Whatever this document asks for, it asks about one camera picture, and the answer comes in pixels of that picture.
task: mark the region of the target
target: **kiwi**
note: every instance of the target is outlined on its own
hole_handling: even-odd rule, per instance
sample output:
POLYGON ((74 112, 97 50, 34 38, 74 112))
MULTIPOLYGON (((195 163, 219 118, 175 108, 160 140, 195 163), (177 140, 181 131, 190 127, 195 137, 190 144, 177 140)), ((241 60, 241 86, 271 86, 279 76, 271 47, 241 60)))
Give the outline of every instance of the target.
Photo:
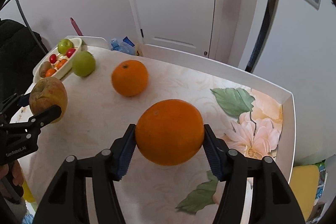
POLYGON ((47 70, 53 68, 51 66, 51 63, 49 61, 45 61, 41 67, 40 67, 40 70, 39 70, 39 75, 40 77, 44 78, 45 77, 45 73, 47 72, 47 70))

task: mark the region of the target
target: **wrinkled apple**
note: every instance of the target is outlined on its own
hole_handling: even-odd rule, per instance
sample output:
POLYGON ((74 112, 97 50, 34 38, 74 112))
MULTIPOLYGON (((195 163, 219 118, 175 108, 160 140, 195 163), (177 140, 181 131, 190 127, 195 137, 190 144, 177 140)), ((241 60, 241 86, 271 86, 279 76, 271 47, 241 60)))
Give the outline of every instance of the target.
POLYGON ((30 93, 30 110, 33 115, 36 115, 53 105, 58 105, 62 110, 62 114, 59 118, 52 121, 52 123, 58 122, 64 116, 68 105, 67 91, 63 83, 57 78, 52 76, 42 78, 30 93))

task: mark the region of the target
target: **black pole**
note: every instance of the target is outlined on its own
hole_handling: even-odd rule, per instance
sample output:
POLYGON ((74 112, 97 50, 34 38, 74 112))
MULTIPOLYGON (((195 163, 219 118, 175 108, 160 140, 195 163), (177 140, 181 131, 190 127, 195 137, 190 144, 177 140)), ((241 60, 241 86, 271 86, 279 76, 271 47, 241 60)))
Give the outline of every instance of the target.
POLYGON ((36 41, 36 43, 38 44, 38 46, 40 47, 40 49, 42 50, 42 52, 43 52, 44 54, 47 54, 48 52, 43 48, 43 46, 41 45, 41 43, 39 42, 39 40, 36 38, 34 32, 32 31, 31 27, 29 26, 28 21, 27 21, 27 19, 26 19, 24 13, 23 13, 23 11, 22 11, 22 8, 21 8, 21 5, 20 5, 19 0, 15 0, 15 1, 16 1, 16 4, 17 4, 18 9, 19 9, 19 11, 20 11, 21 17, 22 17, 23 21, 25 22, 25 24, 26 24, 26 26, 27 26, 29 32, 30 32, 31 35, 33 36, 34 40, 36 41))

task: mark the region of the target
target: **green apple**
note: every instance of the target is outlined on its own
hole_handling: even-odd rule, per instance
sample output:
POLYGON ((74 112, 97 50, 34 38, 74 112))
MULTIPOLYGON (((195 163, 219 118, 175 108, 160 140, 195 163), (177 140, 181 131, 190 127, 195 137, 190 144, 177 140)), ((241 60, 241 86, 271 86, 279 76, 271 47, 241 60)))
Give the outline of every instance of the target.
POLYGON ((65 38, 58 43, 57 50, 60 54, 65 55, 67 53, 67 50, 73 47, 74 47, 73 42, 65 38))
POLYGON ((86 77, 96 68, 96 60, 88 51, 78 52, 72 58, 73 73, 80 77, 86 77))

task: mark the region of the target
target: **white fruit bowl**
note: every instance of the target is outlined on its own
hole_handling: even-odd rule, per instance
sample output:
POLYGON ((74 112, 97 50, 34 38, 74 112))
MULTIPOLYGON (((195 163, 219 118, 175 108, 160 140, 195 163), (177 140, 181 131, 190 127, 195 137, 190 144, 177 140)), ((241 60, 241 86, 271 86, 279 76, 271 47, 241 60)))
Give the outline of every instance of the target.
POLYGON ((44 59, 41 60, 41 62, 39 63, 37 70, 34 74, 34 78, 33 78, 33 82, 37 83, 39 80, 41 80, 42 78, 39 75, 39 70, 40 70, 40 66, 45 62, 45 61, 49 61, 49 57, 52 54, 56 54, 57 58, 61 58, 64 57, 66 58, 68 61, 59 69, 57 70, 52 76, 56 77, 57 79, 61 79, 64 75, 66 75, 66 73, 71 70, 72 68, 72 60, 73 57, 75 55, 77 55, 81 50, 82 50, 82 39, 79 37, 76 38, 71 38, 70 39, 73 42, 73 47, 76 48, 76 51, 72 54, 72 56, 70 58, 67 58, 66 56, 61 55, 58 50, 57 47, 52 49, 50 52, 48 52, 48 54, 44 57, 44 59))

